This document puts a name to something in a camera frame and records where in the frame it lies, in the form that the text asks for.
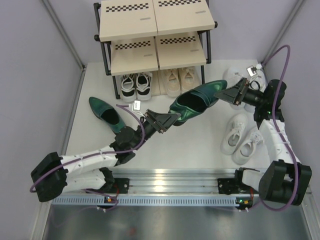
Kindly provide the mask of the green pointed shoe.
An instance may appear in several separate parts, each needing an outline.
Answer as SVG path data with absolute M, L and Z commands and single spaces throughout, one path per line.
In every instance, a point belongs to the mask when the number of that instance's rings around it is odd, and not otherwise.
M 117 135 L 126 126 L 118 112 L 107 102 L 93 96 L 89 97 L 88 102 L 93 114 L 104 121 L 114 134 Z
M 176 127 L 188 120 L 204 113 L 208 108 L 218 102 L 215 94 L 227 88 L 226 80 L 214 80 L 201 84 L 179 95 L 169 107 L 169 113 L 179 113 L 181 116 L 173 124 Z

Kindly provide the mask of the beige lace sneaker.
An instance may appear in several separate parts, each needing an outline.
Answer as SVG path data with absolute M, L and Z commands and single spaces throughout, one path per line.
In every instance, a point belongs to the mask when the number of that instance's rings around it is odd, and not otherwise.
M 161 70 L 160 73 L 167 95 L 172 98 L 178 97 L 181 94 L 178 69 L 165 69 Z
M 179 68 L 178 75 L 182 93 L 185 93 L 198 86 L 199 80 L 194 67 Z

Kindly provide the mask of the black white sneaker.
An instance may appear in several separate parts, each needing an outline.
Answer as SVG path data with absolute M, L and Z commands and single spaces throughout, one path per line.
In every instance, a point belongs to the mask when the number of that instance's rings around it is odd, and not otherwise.
M 151 93 L 151 72 L 141 72 L 136 75 L 135 86 L 137 99 L 140 101 L 148 101 L 152 97 Z
M 120 77 L 120 90 L 122 100 L 126 103 L 133 102 L 137 99 L 135 74 L 125 74 Z

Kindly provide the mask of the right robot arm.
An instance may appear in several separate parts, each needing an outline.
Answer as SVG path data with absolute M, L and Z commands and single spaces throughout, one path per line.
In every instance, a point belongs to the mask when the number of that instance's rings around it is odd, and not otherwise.
M 242 78 L 236 85 L 215 93 L 215 97 L 233 105 L 254 106 L 253 119 L 261 133 L 270 159 L 265 172 L 241 167 L 236 170 L 233 186 L 240 193 L 256 190 L 263 201 L 299 206 L 312 177 L 310 166 L 303 165 L 294 154 L 285 131 L 280 109 L 287 86 L 278 79 L 271 80 L 264 91 L 250 89 Z

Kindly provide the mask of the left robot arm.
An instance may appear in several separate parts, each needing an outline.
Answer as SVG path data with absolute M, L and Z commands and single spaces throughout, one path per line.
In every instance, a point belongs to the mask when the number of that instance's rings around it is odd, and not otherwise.
M 41 203 L 79 190 L 109 193 L 115 182 L 111 168 L 129 162 L 150 137 L 156 132 L 166 132 L 180 116 L 180 113 L 157 113 L 148 109 L 143 114 L 144 121 L 137 120 L 136 129 L 123 127 L 114 142 L 105 147 L 76 155 L 51 152 L 31 172 L 33 184 L 29 191 L 37 194 Z

